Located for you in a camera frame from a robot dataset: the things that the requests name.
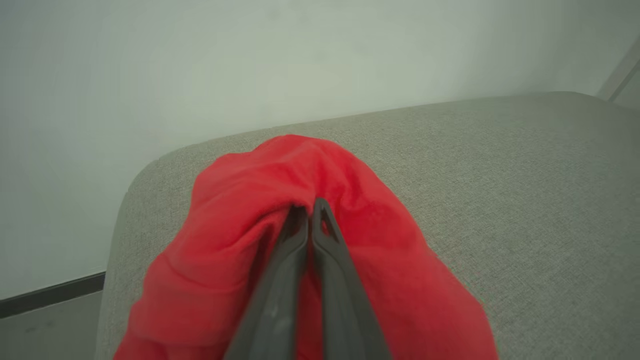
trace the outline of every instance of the white wall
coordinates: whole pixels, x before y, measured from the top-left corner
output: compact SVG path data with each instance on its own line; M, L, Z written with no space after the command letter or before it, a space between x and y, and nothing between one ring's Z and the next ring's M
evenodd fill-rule
M0 299L105 269L148 162L252 129L595 94L640 1L0 0Z

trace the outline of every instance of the baseboard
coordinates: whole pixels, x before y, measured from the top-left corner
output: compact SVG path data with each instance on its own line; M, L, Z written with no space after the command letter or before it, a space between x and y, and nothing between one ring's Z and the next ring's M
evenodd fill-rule
M0 319L102 290L104 272L0 300Z

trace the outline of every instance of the gray couch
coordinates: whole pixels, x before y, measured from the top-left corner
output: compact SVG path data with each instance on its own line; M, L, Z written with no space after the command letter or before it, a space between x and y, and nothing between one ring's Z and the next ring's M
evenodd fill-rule
M97 359L113 356L195 176L287 133L333 140L378 174L484 304L502 358L640 354L640 113L556 92L276 127L154 161L120 207Z

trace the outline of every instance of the fabric upholstery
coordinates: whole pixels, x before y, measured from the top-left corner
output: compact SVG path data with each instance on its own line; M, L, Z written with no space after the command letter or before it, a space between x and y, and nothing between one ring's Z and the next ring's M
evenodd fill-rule
M97 359L113 356L196 175L287 133L337 142L375 171L484 304L502 358L640 353L640 115L559 92L276 127L154 161L118 214Z

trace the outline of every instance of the red towel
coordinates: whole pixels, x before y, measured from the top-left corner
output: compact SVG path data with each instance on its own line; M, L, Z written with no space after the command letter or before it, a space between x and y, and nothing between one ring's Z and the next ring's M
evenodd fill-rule
M429 249L400 200L333 142L281 136L217 159L154 260L115 359L219 359L292 204L330 204L396 359L496 359L481 305ZM320 283L300 285L298 358L322 359Z

